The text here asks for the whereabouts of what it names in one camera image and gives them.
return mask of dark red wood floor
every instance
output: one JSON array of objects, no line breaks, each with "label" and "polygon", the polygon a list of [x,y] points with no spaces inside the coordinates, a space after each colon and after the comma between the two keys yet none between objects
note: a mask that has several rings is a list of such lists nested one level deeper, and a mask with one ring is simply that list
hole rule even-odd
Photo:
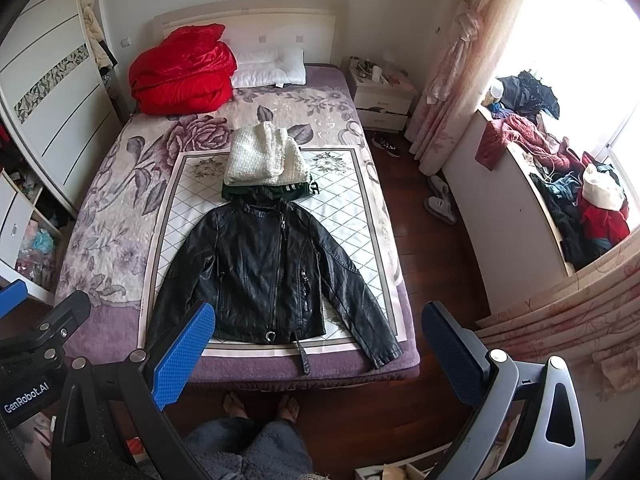
[{"label": "dark red wood floor", "polygon": [[[455,437],[469,410],[454,396],[419,331],[420,311],[427,301],[441,300],[466,328],[475,328],[474,321],[489,314],[465,227],[461,222],[448,226],[424,211],[422,201],[430,194],[426,178],[408,154],[408,142],[401,136],[392,138],[402,151],[401,158],[372,150],[417,327],[420,376],[411,381],[295,393],[301,405],[298,427],[315,469],[332,480],[353,479],[357,467],[408,458]],[[36,310],[25,306],[5,317],[0,336],[19,333],[36,322],[44,314]],[[224,415],[224,393],[188,386],[166,411],[184,435]],[[265,421],[273,416],[280,397],[255,392],[241,396],[249,414]],[[125,435],[134,436],[122,406],[117,409]]]}]

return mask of mattress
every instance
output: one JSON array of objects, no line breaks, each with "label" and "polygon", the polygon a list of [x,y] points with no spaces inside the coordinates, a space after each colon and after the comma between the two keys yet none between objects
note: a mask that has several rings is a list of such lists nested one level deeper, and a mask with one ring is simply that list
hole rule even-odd
[{"label": "mattress", "polygon": [[164,273],[193,225],[224,203],[222,175],[236,128],[273,121],[289,129],[321,192],[298,202],[350,254],[402,347],[378,370],[330,304],[325,335],[303,341],[311,374],[292,345],[213,338],[190,381],[281,390],[341,386],[418,374],[419,356],[398,254],[382,190],[349,91],[337,69],[308,66],[306,85],[236,89],[216,112],[130,118],[102,162],[79,212],[56,291],[76,289],[90,318],[65,344],[94,364],[119,361],[144,344]]}]

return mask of white headboard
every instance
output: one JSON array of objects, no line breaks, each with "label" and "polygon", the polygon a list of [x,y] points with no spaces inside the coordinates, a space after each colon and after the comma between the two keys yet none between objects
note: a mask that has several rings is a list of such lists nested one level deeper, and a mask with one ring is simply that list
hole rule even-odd
[{"label": "white headboard", "polygon": [[222,41],[232,50],[297,46],[307,63],[342,63],[347,3],[343,0],[227,0],[160,14],[154,39],[183,25],[225,25]]}]

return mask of white slipper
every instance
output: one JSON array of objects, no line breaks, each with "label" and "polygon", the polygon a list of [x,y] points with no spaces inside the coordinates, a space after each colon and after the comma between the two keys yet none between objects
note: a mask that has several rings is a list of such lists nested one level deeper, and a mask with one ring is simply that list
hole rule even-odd
[{"label": "white slipper", "polygon": [[451,200],[449,200],[449,186],[439,176],[437,175],[430,176],[427,179],[427,183],[429,184],[429,187],[433,191],[434,195],[439,196],[441,199],[445,200],[446,202],[451,202]]},{"label": "white slipper", "polygon": [[430,196],[424,199],[423,205],[429,213],[449,225],[454,225],[458,221],[451,210],[451,202],[436,196]]}]

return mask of bare foot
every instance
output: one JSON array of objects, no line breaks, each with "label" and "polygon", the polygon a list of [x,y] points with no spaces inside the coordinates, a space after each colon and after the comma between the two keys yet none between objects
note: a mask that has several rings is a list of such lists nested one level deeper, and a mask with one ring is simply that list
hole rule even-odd
[{"label": "bare foot", "polygon": [[233,392],[226,394],[222,400],[222,407],[228,416],[239,416],[241,418],[249,418],[244,410],[244,404],[240,397]]},{"label": "bare foot", "polygon": [[278,403],[278,415],[279,418],[286,418],[295,423],[300,413],[300,405],[298,401],[291,396],[282,396]]}]

